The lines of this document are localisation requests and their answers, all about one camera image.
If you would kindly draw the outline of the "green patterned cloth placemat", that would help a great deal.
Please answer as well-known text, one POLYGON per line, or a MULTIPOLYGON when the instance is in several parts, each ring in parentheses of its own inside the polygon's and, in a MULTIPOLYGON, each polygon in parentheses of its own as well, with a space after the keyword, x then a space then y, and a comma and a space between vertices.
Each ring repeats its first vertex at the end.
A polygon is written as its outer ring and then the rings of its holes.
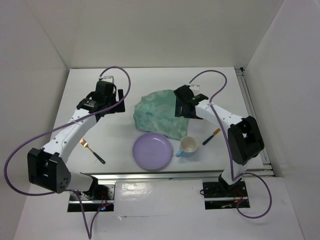
POLYGON ((175 117, 175 110, 176 96, 173 90, 159 90, 142 96, 134 106, 135 128, 180 141, 188 134, 189 119, 175 117))

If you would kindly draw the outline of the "blue and white mug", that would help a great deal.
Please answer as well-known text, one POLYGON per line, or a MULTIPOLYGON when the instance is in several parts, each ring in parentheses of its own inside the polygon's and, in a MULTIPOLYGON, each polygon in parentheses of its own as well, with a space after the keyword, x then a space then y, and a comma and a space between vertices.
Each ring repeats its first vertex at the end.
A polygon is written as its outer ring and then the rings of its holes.
POLYGON ((191 136, 186 136, 180 141, 179 151, 175 154, 177 158, 192 156, 198 149, 198 142, 191 136))

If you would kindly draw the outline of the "gold knife dark handle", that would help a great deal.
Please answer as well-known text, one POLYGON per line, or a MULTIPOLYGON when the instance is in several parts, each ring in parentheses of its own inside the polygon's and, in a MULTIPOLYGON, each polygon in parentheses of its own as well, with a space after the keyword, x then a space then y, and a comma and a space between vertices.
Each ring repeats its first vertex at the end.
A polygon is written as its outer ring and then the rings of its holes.
POLYGON ((211 136, 209 136, 203 143, 202 145, 206 145, 216 134, 218 134, 221 131, 220 128, 216 129, 211 136))

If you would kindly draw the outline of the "gold fork dark handle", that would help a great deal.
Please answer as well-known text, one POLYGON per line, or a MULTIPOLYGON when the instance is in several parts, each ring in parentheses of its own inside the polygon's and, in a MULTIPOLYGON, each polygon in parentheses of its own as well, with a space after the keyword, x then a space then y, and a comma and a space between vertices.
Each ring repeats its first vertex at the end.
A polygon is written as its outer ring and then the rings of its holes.
POLYGON ((90 152, 102 163, 102 164, 106 164, 105 160, 102 159, 94 150, 92 150, 89 147, 89 144, 87 141, 85 141, 83 138, 80 139, 79 143, 84 147, 90 150, 90 152))

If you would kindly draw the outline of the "purple plastic plate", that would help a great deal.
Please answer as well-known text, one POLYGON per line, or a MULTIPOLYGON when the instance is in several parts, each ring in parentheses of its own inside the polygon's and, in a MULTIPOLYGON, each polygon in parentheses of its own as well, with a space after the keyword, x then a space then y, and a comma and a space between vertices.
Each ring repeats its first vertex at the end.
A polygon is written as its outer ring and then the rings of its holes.
POLYGON ((159 133, 145 133, 133 144, 132 156, 135 163, 147 171, 160 171, 171 161, 173 147, 170 141, 159 133))

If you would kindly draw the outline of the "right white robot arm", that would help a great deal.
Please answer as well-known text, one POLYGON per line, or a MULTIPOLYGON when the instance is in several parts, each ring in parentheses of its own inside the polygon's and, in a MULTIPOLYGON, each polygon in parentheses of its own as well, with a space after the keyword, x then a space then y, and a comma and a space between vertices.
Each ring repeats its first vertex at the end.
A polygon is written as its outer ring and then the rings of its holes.
POLYGON ((210 102, 201 93, 194 95, 190 85, 183 85, 173 93, 176 97, 176 117, 203 119, 220 127, 227 144, 229 164, 218 177, 218 190, 223 196, 230 196, 247 170, 250 160, 265 148, 256 119, 233 114, 210 102))

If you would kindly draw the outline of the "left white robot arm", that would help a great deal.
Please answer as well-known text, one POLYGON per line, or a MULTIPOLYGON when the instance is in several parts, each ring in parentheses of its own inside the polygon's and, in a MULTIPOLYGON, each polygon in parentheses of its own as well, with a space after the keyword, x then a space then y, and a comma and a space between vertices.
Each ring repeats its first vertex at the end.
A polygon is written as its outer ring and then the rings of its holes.
POLYGON ((29 182, 60 194, 66 190, 80 191, 88 200, 99 193, 98 179, 89 174, 70 172, 67 161, 83 136, 104 115, 123 113, 124 91, 113 82, 100 80, 95 90, 76 106, 68 126, 42 148, 32 148, 27 154, 29 182))

